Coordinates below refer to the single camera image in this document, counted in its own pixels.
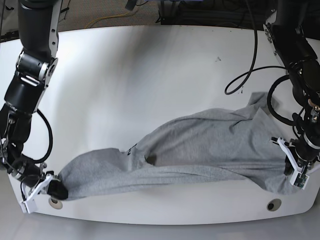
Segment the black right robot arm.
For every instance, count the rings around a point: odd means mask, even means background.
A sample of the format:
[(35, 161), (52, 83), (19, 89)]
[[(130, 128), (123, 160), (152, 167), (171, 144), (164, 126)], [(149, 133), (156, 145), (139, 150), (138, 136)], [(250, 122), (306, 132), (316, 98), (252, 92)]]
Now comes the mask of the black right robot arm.
[[(22, 51), (0, 110), (0, 167), (21, 187), (39, 188), (56, 200), (68, 198), (68, 190), (53, 171), (44, 172), (53, 149), (53, 131), (39, 104), (57, 66), (58, 23), (61, 0), (20, 0), (17, 4), (18, 33)], [(40, 159), (22, 153), (37, 113), (48, 130), (48, 149)]]

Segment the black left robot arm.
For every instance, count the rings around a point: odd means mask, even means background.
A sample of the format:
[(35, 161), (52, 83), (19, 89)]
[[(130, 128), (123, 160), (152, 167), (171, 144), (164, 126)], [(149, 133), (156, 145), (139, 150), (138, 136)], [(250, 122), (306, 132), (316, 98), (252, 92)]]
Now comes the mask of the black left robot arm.
[[(279, 0), (275, 21), (264, 26), (287, 71), (287, 75), (272, 84), (267, 107), (274, 118), (297, 130), (298, 139), (291, 140), (288, 147), (302, 176), (307, 174), (320, 153), (320, 64), (302, 26), (309, 3), (308, 0)], [(290, 80), (293, 97), (302, 106), (304, 116), (293, 113), (292, 119), (288, 119), (274, 110), (273, 92), (286, 80)]]

